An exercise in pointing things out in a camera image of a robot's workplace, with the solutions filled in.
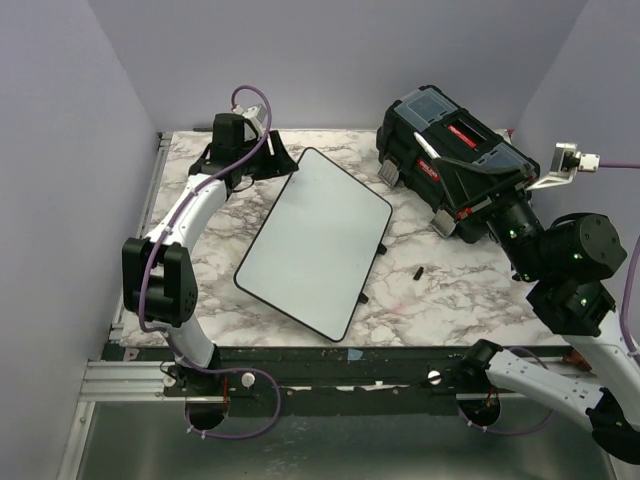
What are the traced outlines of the black marker cap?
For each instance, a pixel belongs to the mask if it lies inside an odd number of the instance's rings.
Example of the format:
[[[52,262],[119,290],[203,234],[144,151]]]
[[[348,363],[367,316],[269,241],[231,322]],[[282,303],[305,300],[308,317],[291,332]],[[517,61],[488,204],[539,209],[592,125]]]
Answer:
[[[420,268],[415,272],[415,274],[413,275],[413,280],[414,280],[414,281],[419,280],[419,279],[421,278],[421,276],[423,275],[423,272],[424,272],[424,268],[423,268],[423,267],[420,267]]]

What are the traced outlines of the white whiteboard black frame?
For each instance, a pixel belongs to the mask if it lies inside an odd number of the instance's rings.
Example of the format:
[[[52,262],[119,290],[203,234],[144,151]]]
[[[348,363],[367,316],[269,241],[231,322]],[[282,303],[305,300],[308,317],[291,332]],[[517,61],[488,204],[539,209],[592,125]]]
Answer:
[[[314,148],[305,149],[251,242],[234,283],[320,336],[342,341],[393,208]]]

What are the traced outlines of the white whiteboard marker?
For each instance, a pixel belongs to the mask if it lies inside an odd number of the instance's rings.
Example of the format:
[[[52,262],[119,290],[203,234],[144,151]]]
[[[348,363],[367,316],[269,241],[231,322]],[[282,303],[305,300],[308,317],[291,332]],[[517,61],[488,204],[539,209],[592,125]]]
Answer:
[[[431,159],[438,159],[441,157],[439,152],[424,138],[424,136],[419,133],[414,133],[414,138],[416,142],[421,146],[421,148],[425,151],[427,156]]]

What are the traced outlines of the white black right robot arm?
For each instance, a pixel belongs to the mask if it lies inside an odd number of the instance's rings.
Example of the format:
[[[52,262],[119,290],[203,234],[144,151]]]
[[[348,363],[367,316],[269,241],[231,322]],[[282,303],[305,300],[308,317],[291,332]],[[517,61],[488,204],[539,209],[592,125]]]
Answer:
[[[432,162],[455,210],[485,222],[519,278],[537,318],[591,366],[597,384],[569,379],[487,340],[477,341],[454,378],[467,391],[489,386],[535,400],[582,426],[610,455],[639,462],[639,346],[626,310],[605,288],[626,258],[608,217],[565,215],[545,229],[527,198],[532,168],[486,167],[447,157]]]

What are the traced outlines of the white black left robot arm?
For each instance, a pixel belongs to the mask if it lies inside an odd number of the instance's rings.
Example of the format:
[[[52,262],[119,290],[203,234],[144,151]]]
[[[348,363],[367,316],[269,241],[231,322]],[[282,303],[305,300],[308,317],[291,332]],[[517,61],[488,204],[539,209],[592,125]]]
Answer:
[[[142,238],[122,247],[124,307],[141,330],[159,333],[177,361],[188,367],[187,382],[201,395],[222,380],[216,346],[196,316],[198,286],[191,254],[212,216],[246,178],[284,177],[297,171],[263,106],[215,116],[212,140],[188,170],[182,193],[164,219]]]

